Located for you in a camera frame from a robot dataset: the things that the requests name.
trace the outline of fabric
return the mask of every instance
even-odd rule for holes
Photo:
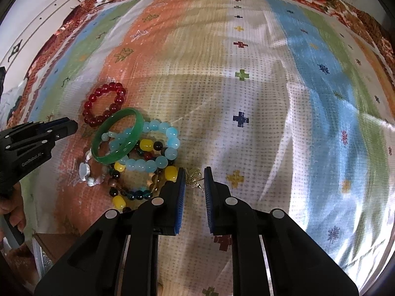
[[[31,230],[83,233],[111,208],[108,186],[88,187],[78,165],[95,131],[82,106],[116,81],[128,91],[124,107],[180,131],[178,167],[211,166],[253,208],[284,209],[359,289],[392,255],[391,71],[374,43],[337,17],[289,0],[117,0],[53,43],[12,119],[67,116],[80,128],[22,181]],[[147,179],[125,172],[122,180],[136,188]],[[188,187],[184,203],[180,234],[159,239],[163,294],[231,295],[231,238],[210,235],[199,188]]]

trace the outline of blue stripe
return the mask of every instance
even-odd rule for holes
[[[353,236],[356,207],[363,203],[368,169],[352,82],[302,8],[281,0],[267,1],[283,28],[296,67],[310,89],[312,146],[311,164],[306,166],[309,168],[306,232],[334,258],[343,242]],[[329,74],[321,71],[319,65],[327,67]],[[344,100],[339,100],[335,92]],[[347,132],[347,144],[342,142],[343,130]],[[342,193],[345,180],[351,185],[347,195]],[[340,229],[338,238],[335,234],[333,240],[328,240],[329,231],[335,226]]]

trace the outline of red cross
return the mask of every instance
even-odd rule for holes
[[[244,49],[245,46],[248,46],[248,44],[244,44],[244,43],[241,42],[241,41],[233,42],[233,44],[234,44],[235,46],[238,45],[239,48],[243,48],[243,49]]]
[[[228,246],[232,245],[232,237],[230,235],[214,236],[214,242],[220,244],[221,251],[228,251]]]

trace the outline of blue cross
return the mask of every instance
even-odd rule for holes
[[[237,126],[243,128],[244,123],[250,123],[249,118],[244,118],[244,113],[239,111],[238,115],[233,116],[233,121],[237,121]]]

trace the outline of green stripe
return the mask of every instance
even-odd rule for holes
[[[388,201],[389,170],[387,152],[384,147],[384,133],[380,126],[374,123],[372,119],[367,118],[368,116],[380,118],[380,114],[373,103],[366,85],[354,66],[355,62],[347,54],[347,47],[320,14],[310,10],[305,10],[305,14],[318,29],[321,38],[339,61],[343,72],[351,80],[359,113],[359,128],[368,154],[369,171],[367,174],[367,187],[365,188],[361,218],[354,236],[353,258],[355,258],[361,249],[363,236],[367,230],[372,230],[373,243],[377,240]]]

